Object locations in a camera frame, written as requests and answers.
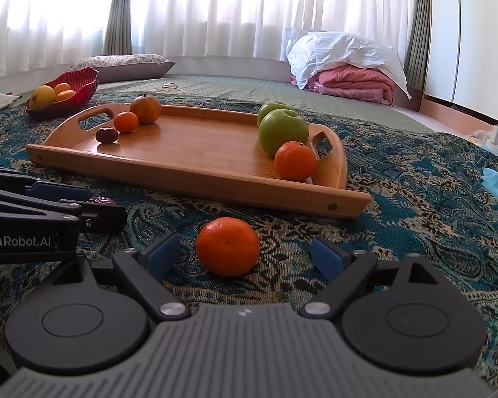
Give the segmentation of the dark red date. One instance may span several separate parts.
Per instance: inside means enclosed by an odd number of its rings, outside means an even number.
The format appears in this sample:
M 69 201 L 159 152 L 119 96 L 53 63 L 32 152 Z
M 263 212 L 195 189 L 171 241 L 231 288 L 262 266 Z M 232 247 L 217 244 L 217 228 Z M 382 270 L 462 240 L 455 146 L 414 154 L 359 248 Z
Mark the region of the dark red date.
M 116 206 L 117 203 L 113 199 L 102 197 L 102 196 L 93 196 L 88 200 L 88 203 L 104 205 L 104 206 Z
M 119 132 L 116 130 L 116 128 L 100 128 L 97 130 L 95 138 L 101 144 L 112 144 L 119 139 Z

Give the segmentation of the bright orange mandarin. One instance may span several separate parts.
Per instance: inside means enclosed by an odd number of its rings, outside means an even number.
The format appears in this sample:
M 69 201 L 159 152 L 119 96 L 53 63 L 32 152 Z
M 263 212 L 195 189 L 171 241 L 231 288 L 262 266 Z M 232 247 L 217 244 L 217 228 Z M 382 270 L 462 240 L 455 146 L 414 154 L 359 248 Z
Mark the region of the bright orange mandarin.
M 119 133 L 131 133 L 139 126 L 138 117 L 131 111 L 123 111 L 114 118 L 114 128 Z

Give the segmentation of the dark rough-skinned orange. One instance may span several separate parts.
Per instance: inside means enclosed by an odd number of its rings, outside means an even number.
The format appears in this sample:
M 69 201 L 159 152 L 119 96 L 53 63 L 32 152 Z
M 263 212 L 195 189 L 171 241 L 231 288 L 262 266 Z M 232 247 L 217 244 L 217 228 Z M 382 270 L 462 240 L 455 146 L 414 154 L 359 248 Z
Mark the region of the dark rough-skinned orange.
M 131 102 L 129 110 L 137 116 L 140 125 L 148 125 L 161 116 L 162 105 L 152 95 L 139 95 Z

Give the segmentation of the large green apple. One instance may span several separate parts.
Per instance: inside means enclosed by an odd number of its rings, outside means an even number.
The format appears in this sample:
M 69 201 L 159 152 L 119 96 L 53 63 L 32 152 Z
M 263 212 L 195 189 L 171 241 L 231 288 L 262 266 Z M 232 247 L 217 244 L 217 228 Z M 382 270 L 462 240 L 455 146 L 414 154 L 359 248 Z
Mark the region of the large green apple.
M 276 109 L 269 112 L 259 126 L 259 142 L 265 153 L 273 158 L 288 141 L 307 143 L 307 122 L 294 110 Z

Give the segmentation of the orange mandarin on blanket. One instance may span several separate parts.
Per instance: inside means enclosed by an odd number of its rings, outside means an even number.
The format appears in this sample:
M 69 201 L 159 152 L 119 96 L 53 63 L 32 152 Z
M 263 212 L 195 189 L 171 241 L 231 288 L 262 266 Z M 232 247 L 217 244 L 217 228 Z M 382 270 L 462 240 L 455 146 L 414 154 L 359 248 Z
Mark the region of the orange mandarin on blanket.
M 195 249 L 202 266 L 223 277 L 247 274 L 257 264 L 260 240 L 249 224 L 238 218 L 217 218 L 200 231 Z

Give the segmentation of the yellow mango in bowl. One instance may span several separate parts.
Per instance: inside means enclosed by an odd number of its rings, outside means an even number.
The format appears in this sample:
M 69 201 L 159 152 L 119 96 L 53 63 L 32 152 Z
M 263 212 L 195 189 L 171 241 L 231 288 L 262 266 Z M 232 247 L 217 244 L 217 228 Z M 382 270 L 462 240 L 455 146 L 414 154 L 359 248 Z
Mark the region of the yellow mango in bowl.
M 50 106 L 56 97 L 54 88 L 49 85 L 40 85 L 36 88 L 30 98 L 28 103 L 29 110 L 41 111 Z

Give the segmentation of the orange in bowl front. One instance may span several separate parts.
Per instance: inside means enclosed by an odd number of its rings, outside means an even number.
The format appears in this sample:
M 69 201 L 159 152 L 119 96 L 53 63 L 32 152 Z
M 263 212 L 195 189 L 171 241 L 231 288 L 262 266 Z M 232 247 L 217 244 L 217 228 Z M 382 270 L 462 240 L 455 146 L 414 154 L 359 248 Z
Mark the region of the orange in bowl front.
M 56 95 L 54 101 L 55 102 L 66 101 L 71 99 L 74 95 L 76 95 L 76 91 L 74 90 L 65 91 L 60 93 L 59 95 Z

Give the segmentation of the orange in bowl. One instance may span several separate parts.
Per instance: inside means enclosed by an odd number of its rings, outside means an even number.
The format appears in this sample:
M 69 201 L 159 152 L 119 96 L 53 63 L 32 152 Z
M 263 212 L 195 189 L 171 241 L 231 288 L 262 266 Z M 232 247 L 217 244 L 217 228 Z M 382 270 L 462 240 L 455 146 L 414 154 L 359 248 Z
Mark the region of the orange in bowl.
M 59 95 L 56 95 L 54 101 L 55 102 L 66 101 L 71 99 L 74 95 L 76 95 L 76 91 L 74 90 L 65 91 L 60 93 Z
M 72 86 L 68 83 L 60 83 L 54 87 L 54 92 L 56 95 L 69 90 L 72 90 Z

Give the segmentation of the orange in bowl rear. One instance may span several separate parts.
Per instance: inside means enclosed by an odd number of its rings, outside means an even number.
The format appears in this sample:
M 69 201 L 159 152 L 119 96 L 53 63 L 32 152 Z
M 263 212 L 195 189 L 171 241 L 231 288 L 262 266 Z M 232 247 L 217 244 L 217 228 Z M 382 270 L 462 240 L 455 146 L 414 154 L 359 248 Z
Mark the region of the orange in bowl rear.
M 54 87 L 54 92 L 56 95 L 69 90 L 72 90 L 72 86 L 68 83 L 60 83 Z

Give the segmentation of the red glass fruit bowl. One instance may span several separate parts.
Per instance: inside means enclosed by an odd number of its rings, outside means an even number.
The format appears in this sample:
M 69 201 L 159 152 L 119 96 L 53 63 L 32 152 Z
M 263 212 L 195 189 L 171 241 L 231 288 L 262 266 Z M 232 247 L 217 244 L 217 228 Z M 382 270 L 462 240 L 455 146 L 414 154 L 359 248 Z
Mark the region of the red glass fruit bowl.
M 39 121 L 72 116 L 91 100 L 99 77 L 99 71 L 93 67 L 67 71 L 32 91 L 26 111 Z

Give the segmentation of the wooden serving tray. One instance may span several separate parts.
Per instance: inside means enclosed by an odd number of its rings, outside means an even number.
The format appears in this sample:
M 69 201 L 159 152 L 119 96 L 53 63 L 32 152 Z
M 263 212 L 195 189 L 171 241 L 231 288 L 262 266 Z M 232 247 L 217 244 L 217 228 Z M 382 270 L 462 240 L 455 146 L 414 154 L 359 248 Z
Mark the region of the wooden serving tray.
M 283 180 L 258 142 L 256 115 L 231 110 L 163 106 L 159 119 L 99 143 L 81 121 L 97 114 L 115 118 L 125 103 L 107 103 L 66 119 L 40 144 L 26 147 L 40 166 L 75 171 L 193 197 L 285 209 L 316 216 L 356 218 L 372 200 L 347 187 L 347 161 L 338 135 L 309 124 L 308 145 L 327 140 L 331 150 L 305 182 Z

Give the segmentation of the green drape left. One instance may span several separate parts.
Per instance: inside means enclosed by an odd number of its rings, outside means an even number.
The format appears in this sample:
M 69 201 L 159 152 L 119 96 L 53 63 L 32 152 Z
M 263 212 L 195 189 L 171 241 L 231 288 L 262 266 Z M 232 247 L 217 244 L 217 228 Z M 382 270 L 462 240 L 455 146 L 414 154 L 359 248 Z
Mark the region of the green drape left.
M 103 54 L 119 56 L 131 53 L 131 0 L 111 0 Z

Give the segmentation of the green quilted mattress cover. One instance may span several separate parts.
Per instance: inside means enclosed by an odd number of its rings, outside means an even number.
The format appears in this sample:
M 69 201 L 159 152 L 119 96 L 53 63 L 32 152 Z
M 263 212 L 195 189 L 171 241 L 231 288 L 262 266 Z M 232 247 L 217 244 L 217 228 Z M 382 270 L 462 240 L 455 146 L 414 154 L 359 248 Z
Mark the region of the green quilted mattress cover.
M 288 82 L 241 77 L 169 75 L 165 78 L 101 84 L 88 105 L 115 102 L 119 96 L 124 102 L 129 102 L 142 93 L 156 95 L 163 101 L 203 99 L 211 108 L 217 108 L 222 101 L 243 101 L 255 106 L 266 101 L 281 101 L 309 114 L 357 119 L 415 133 L 432 132 L 431 128 L 398 107 L 320 95 L 300 90 Z

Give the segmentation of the green drape right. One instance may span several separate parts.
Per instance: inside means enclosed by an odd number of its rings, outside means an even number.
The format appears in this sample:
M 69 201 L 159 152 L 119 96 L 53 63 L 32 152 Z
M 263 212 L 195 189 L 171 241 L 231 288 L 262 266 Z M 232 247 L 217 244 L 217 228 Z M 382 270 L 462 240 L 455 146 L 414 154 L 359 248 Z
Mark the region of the green drape right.
M 432 0 L 415 0 L 404 71 L 409 89 L 423 91 L 426 83 L 432 24 Z

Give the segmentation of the white crumpled duvet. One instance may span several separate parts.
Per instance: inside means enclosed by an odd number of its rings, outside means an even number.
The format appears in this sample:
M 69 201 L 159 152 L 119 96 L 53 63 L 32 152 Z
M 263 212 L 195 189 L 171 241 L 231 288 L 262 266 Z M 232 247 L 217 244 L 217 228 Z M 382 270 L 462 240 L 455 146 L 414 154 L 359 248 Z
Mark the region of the white crumpled duvet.
M 407 78 L 393 48 L 352 33 L 285 30 L 286 57 L 299 89 L 324 70 L 349 65 L 377 69 L 410 99 Z

